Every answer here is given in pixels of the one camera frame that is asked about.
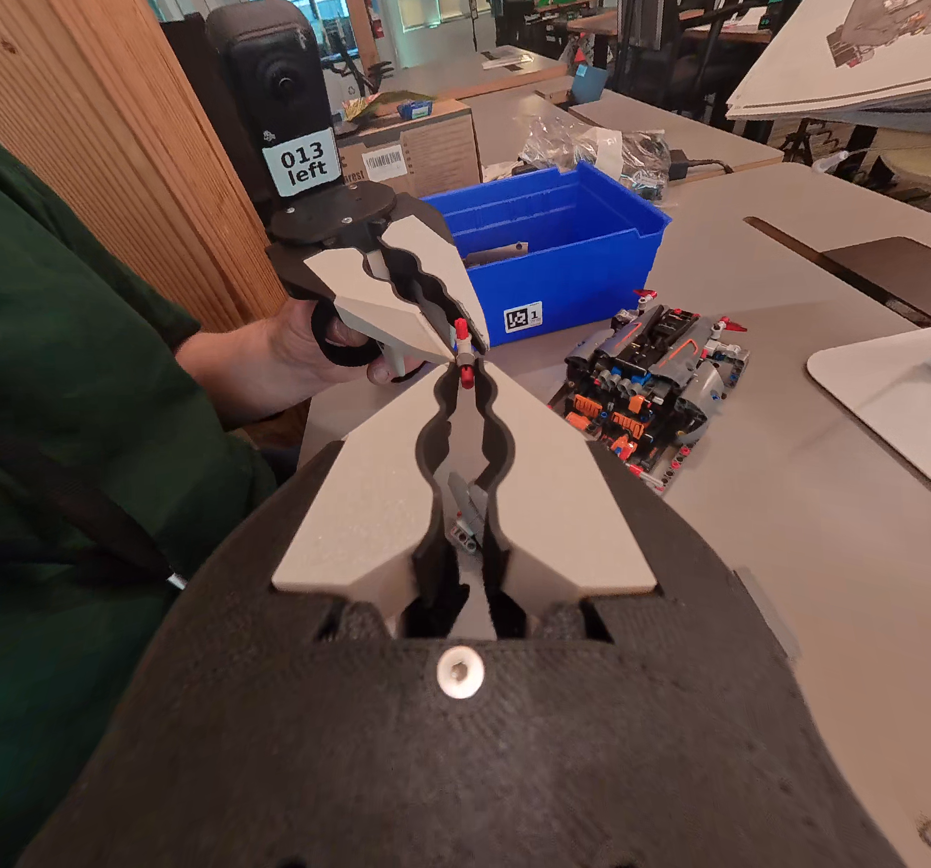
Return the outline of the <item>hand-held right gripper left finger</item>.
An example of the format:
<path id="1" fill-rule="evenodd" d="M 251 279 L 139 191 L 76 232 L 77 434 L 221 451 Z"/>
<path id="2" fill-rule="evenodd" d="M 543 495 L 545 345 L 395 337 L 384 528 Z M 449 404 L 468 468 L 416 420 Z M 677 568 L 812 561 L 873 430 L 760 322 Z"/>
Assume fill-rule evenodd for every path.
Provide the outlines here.
<path id="1" fill-rule="evenodd" d="M 438 366 L 348 433 L 273 572 L 280 592 L 369 603 L 444 636 L 457 617 L 457 557 L 436 470 L 449 454 L 457 368 Z"/>

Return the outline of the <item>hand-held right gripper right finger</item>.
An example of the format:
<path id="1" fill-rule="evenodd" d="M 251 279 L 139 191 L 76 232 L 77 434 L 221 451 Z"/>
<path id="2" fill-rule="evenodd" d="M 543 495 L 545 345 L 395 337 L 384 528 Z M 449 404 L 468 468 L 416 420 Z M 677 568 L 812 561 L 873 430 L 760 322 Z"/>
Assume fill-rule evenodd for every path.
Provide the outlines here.
<path id="1" fill-rule="evenodd" d="M 487 464 L 482 578 L 496 633 L 525 633 L 558 604 L 658 586 L 589 443 L 493 363 L 476 366 Z"/>

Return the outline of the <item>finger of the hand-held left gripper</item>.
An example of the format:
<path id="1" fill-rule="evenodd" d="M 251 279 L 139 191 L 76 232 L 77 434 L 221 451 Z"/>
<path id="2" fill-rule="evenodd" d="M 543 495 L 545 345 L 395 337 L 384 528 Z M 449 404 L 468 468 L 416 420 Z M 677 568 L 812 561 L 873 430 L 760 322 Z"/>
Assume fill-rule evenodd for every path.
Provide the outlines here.
<path id="1" fill-rule="evenodd" d="M 365 253 L 353 246 L 303 246 L 300 254 L 348 327 L 417 359 L 453 361 L 454 331 L 447 331 L 436 306 L 399 292 L 378 250 L 386 279 L 367 271 Z"/>
<path id="2" fill-rule="evenodd" d="M 485 355 L 491 341 L 483 307 L 455 245 L 414 215 L 388 223 L 380 244 L 399 292 L 436 306 L 447 331 L 464 319 L 473 345 Z"/>

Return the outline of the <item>red and grey lego piece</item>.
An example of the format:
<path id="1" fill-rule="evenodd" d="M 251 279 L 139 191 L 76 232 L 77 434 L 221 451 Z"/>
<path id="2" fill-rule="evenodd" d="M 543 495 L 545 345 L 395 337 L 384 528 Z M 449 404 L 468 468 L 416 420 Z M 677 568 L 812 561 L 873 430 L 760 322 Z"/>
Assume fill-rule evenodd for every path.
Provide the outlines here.
<path id="1" fill-rule="evenodd" d="M 460 317 L 455 320 L 453 334 L 455 366 L 459 374 L 460 385 L 464 390 L 473 390 L 476 382 L 476 362 L 480 352 L 466 318 Z"/>

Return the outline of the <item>lego car model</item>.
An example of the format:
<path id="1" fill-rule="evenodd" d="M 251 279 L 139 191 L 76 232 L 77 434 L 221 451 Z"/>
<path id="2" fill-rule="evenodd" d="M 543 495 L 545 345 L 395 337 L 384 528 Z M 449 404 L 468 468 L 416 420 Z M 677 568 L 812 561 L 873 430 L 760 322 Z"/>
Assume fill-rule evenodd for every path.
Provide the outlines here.
<path id="1" fill-rule="evenodd" d="M 728 338 L 747 328 L 634 295 L 565 358 L 548 407 L 663 495 L 746 369 L 749 350 Z"/>

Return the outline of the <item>person's left forearm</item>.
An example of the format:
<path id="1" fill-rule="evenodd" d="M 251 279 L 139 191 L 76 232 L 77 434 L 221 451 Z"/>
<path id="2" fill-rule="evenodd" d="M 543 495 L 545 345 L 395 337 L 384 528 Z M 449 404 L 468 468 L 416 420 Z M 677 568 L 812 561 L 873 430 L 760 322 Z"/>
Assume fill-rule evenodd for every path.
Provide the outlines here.
<path id="1" fill-rule="evenodd" d="M 198 332 L 174 357 L 232 429 L 269 419 L 311 398 L 317 376 L 285 348 L 277 316 L 224 333 Z"/>

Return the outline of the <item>tan grey lego panel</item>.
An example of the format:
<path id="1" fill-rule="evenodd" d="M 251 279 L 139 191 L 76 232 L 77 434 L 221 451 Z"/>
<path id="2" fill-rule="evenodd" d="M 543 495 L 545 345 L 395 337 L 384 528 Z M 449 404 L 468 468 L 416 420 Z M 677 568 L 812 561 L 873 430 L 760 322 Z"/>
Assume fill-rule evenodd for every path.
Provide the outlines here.
<path id="1" fill-rule="evenodd" d="M 528 250 L 529 245 L 527 242 L 515 242 L 506 246 L 470 252 L 463 258 L 463 263 L 465 267 L 469 269 L 502 260 L 525 257 L 528 254 Z"/>

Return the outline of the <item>lego instruction booklet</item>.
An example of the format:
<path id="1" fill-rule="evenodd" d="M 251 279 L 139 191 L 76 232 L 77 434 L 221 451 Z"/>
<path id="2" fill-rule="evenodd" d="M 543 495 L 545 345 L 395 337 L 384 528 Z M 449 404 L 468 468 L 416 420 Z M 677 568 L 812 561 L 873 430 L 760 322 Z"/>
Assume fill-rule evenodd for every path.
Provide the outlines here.
<path id="1" fill-rule="evenodd" d="M 728 100 L 731 120 L 930 130 L 930 0 L 802 0 Z"/>

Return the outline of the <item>person's left hand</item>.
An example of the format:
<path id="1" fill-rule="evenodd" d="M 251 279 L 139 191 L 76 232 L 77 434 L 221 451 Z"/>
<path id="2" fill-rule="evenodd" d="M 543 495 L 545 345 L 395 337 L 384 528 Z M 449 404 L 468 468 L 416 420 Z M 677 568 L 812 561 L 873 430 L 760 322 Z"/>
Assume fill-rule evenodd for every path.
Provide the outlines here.
<path id="1" fill-rule="evenodd" d="M 366 375 L 374 385 L 399 382 L 402 375 L 380 356 L 366 368 L 332 362 L 321 349 L 313 332 L 313 315 L 320 303 L 288 300 L 269 326 L 271 375 L 265 387 L 283 406 L 304 402 L 314 395 Z"/>

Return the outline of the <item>black leaning board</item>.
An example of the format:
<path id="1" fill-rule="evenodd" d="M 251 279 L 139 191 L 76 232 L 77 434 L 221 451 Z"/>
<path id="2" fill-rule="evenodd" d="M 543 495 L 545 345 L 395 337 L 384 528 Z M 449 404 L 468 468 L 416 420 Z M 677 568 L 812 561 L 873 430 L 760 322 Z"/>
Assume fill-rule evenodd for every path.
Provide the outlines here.
<path id="1" fill-rule="evenodd" d="M 204 15 L 194 11 L 163 21 L 160 27 L 178 62 L 177 72 L 190 88 L 186 105 L 198 102 L 201 123 L 213 129 L 262 226 L 267 226 L 274 200 L 271 182 L 239 113 L 220 55 L 207 36 Z"/>

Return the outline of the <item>brown cardboard box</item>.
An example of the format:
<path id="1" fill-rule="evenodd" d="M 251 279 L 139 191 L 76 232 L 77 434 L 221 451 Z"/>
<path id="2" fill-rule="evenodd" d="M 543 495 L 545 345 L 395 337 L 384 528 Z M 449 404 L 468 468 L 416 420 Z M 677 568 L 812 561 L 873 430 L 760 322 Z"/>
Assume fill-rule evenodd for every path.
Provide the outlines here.
<path id="1" fill-rule="evenodd" d="M 463 102 L 430 102 L 429 114 L 410 120 L 396 110 L 337 138 L 349 184 L 371 181 L 423 198 L 482 182 L 472 110 Z"/>

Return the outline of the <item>pile of clear plastic bags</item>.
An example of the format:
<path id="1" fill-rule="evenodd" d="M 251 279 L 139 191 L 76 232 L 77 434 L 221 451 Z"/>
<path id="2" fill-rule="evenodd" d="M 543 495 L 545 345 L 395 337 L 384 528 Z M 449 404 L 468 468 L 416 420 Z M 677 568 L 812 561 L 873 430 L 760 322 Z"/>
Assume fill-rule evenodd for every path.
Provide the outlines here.
<path id="1" fill-rule="evenodd" d="M 563 115 L 534 117 L 520 158 L 536 168 L 562 172 L 588 164 L 652 203 L 663 199 L 672 163 L 662 132 L 606 129 Z"/>

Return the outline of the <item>black power adapter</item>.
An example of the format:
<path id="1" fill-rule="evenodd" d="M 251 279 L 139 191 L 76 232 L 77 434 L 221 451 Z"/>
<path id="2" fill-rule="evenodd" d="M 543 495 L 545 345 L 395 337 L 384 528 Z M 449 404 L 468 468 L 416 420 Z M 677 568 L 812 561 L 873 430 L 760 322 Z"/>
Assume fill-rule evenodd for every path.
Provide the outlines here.
<path id="1" fill-rule="evenodd" d="M 669 182 L 684 180 L 690 171 L 702 168 L 717 168 L 724 175 L 731 175 L 735 171 L 722 160 L 715 158 L 689 158 L 682 150 L 673 149 L 669 152 Z"/>

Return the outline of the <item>black mesh office chair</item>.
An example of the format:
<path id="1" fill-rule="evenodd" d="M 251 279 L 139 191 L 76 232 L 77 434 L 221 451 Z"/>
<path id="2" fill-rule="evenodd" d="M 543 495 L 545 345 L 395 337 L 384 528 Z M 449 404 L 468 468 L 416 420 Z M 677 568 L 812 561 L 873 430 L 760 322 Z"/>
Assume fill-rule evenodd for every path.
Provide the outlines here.
<path id="1" fill-rule="evenodd" d="M 679 0 L 618 1 L 618 70 L 626 76 L 641 55 L 669 55 L 679 41 Z"/>

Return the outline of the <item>white book stand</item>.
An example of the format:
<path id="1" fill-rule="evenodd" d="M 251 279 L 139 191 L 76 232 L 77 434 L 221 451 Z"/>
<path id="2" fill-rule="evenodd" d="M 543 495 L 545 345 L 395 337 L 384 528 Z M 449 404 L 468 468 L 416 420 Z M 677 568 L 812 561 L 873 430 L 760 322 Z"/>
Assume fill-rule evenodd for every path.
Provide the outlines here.
<path id="1" fill-rule="evenodd" d="M 929 318 L 929 237 L 889 235 L 819 254 L 858 285 Z M 814 353 L 809 376 L 866 428 L 930 477 L 929 327 Z"/>

